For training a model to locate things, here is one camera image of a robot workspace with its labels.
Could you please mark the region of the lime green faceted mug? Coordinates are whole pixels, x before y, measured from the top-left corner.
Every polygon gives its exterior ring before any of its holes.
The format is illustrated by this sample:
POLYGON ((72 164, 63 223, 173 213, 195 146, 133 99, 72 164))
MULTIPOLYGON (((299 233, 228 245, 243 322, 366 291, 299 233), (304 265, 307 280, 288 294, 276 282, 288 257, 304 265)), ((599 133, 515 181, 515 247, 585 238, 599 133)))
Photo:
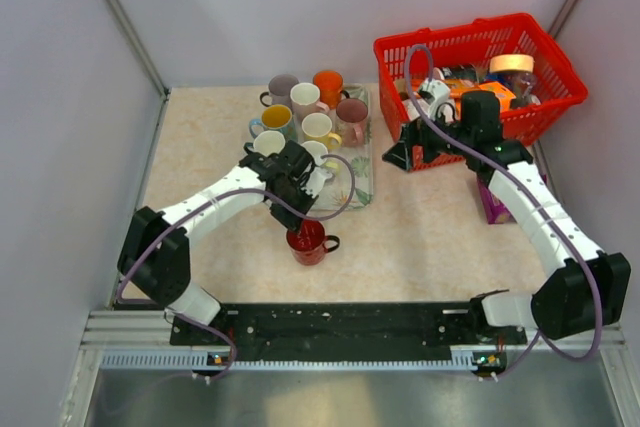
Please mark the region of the lime green faceted mug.
POLYGON ((327 155, 329 151, 323 143, 318 141, 305 141, 301 146, 311 154, 318 167, 324 168, 334 174, 340 171, 340 165, 337 162, 329 158, 324 159, 324 156, 327 155))

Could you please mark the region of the dark green mug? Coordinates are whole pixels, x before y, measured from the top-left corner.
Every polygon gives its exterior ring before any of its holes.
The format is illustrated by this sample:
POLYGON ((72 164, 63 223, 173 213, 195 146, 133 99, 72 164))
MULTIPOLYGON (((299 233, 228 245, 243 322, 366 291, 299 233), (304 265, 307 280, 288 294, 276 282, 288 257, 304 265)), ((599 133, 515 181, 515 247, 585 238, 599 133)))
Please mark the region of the dark green mug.
POLYGON ((269 156, 279 153, 286 145, 286 138, 278 131, 267 130, 260 133, 252 142, 246 142, 243 146, 247 154, 259 153, 269 156))

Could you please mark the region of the red mug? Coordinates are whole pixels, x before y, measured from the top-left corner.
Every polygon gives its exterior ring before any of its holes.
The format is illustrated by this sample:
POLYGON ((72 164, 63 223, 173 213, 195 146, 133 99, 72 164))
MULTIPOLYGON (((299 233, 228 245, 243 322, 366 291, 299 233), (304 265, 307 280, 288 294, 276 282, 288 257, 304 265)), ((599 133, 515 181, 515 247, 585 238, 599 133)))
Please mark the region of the red mug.
POLYGON ((303 220, 298 232, 288 231, 286 242, 294 259, 305 266, 321 263, 341 245, 338 236, 328 235, 323 224, 315 220, 303 220))

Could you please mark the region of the yellow mug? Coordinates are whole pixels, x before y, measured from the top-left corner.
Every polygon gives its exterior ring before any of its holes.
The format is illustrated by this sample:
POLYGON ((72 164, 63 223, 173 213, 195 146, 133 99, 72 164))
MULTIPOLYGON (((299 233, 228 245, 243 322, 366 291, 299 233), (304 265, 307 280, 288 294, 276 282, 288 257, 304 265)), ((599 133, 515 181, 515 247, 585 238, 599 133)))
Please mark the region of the yellow mug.
POLYGON ((333 131, 331 118, 324 113, 311 113, 307 115, 301 128, 306 141, 316 141, 323 144, 329 150, 334 150, 342 146, 342 137, 333 131))

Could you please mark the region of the light blue butterfly mug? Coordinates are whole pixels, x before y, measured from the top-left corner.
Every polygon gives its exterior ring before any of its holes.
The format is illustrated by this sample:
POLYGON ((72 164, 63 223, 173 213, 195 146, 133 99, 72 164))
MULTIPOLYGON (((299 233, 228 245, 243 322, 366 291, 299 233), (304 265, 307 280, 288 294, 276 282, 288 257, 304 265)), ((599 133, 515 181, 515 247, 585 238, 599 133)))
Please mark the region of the light blue butterfly mug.
POLYGON ((248 130, 253 139, 263 132, 276 131, 286 140, 298 141, 293 113, 289 107, 281 104, 265 108, 259 118, 249 121, 248 130))

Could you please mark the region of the pink ghost pattern mug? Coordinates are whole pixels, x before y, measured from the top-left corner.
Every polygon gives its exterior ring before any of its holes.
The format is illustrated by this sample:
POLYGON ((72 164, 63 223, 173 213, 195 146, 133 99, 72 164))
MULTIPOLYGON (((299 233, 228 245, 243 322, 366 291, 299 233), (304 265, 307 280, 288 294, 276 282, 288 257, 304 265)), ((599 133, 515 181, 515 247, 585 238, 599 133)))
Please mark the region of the pink ghost pattern mug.
POLYGON ((365 143, 369 109, 356 98, 342 100, 336 107, 335 132, 344 147, 359 147, 365 143))

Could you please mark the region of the pale pink faceted mug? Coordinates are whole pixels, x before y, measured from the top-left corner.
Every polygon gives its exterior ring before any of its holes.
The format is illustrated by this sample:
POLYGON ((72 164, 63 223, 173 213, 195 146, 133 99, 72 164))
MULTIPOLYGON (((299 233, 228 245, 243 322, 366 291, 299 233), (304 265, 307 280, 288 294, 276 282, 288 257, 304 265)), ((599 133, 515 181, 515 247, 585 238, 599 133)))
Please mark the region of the pale pink faceted mug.
POLYGON ((302 122, 313 113, 328 114, 329 106, 320 100, 321 91, 313 83, 298 83, 290 90, 290 100, 295 117, 302 122))

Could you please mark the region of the lilac purple mug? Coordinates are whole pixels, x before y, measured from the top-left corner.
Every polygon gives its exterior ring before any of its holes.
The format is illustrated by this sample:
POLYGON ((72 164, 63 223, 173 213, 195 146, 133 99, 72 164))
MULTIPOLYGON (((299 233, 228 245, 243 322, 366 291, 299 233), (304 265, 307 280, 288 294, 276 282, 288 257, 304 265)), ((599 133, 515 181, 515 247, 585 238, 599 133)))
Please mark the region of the lilac purple mug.
POLYGON ((276 75, 269 81, 267 90, 259 96, 259 101, 264 107, 285 105, 291 108, 290 92, 298 84, 299 79, 292 74, 276 75))

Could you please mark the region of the orange mug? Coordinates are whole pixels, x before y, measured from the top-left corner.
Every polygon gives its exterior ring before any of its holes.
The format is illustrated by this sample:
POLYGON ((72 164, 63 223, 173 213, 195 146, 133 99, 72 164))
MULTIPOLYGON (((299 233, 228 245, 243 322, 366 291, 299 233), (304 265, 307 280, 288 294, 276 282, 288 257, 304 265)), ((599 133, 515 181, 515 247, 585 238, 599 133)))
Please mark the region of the orange mug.
POLYGON ((343 77, 333 70, 322 70, 313 77, 313 84, 320 90, 320 101, 334 110, 342 100, 350 98, 344 89, 343 77))

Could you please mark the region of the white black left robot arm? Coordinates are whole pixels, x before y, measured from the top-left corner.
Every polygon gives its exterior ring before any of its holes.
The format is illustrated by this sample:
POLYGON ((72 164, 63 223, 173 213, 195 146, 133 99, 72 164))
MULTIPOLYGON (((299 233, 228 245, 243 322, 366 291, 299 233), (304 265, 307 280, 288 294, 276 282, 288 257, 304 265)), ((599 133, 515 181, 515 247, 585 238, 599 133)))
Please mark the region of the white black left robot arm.
POLYGON ((324 186, 318 161, 300 144, 285 143, 270 155, 247 151, 214 184, 170 207, 137 210, 129 224, 117 269, 158 306, 192 321, 205 343, 226 334, 222 306, 191 275, 191 249, 237 214, 267 203, 280 225, 300 230, 324 186))

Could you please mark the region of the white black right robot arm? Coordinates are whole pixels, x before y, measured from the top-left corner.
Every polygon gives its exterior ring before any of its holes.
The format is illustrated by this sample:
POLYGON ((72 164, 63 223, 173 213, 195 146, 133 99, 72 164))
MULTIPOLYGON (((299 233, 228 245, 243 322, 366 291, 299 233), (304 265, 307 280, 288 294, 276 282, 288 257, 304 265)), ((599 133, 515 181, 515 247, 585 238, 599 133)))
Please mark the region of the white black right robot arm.
POLYGON ((445 154, 463 157, 525 233, 546 275, 534 293, 496 291, 474 298, 466 319, 469 335, 487 343, 503 327, 518 326, 558 340, 618 322, 631 274, 628 260, 591 240, 549 191, 524 145, 504 137, 495 95, 464 94, 461 116, 453 122, 434 107, 428 108, 431 118, 424 118, 426 108, 423 100, 410 107, 410 120, 384 161, 409 171, 415 148, 422 149, 425 162, 445 154))

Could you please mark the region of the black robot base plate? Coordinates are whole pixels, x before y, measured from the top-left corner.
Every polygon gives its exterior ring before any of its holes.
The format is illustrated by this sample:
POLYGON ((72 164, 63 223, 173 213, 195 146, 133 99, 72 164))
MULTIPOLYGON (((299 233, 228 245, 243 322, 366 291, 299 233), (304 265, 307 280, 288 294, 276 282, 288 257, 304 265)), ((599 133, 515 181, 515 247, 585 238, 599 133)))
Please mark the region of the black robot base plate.
POLYGON ((482 327, 467 302, 227 303, 212 322, 241 361, 448 360, 451 347, 523 345, 515 327, 482 327))

